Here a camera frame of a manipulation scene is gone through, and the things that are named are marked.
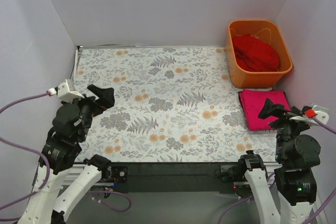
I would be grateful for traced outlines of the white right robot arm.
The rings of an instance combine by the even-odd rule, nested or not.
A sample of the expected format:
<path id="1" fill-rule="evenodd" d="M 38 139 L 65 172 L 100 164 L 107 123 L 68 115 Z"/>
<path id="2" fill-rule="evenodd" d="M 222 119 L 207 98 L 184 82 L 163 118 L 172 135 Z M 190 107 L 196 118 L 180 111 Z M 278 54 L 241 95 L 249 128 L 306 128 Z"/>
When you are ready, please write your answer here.
<path id="1" fill-rule="evenodd" d="M 303 133 L 311 126 L 305 115 L 308 111 L 309 107 L 286 110 L 267 98 L 258 115 L 263 120 L 276 117 L 269 125 L 277 131 L 275 160 L 280 167 L 274 170 L 274 176 L 279 209 L 272 198 L 261 156 L 247 151 L 238 160 L 238 176 L 251 188 L 260 223 L 303 223 L 316 201 L 317 183 L 311 169 L 320 164 L 321 146 Z"/>

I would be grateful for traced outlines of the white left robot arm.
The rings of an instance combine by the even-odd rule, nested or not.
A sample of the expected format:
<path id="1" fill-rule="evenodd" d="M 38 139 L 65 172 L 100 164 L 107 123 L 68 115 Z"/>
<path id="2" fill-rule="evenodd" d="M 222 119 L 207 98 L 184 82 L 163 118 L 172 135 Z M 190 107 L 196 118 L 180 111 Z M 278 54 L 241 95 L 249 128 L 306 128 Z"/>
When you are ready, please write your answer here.
<path id="1" fill-rule="evenodd" d="M 60 189 L 86 140 L 92 120 L 115 104 L 114 88 L 90 84 L 87 97 L 61 84 L 61 107 L 52 121 L 39 159 L 33 195 L 18 223 L 65 223 L 76 204 L 96 182 L 111 178 L 111 161 L 98 154 L 86 160 L 81 174 L 60 195 Z"/>

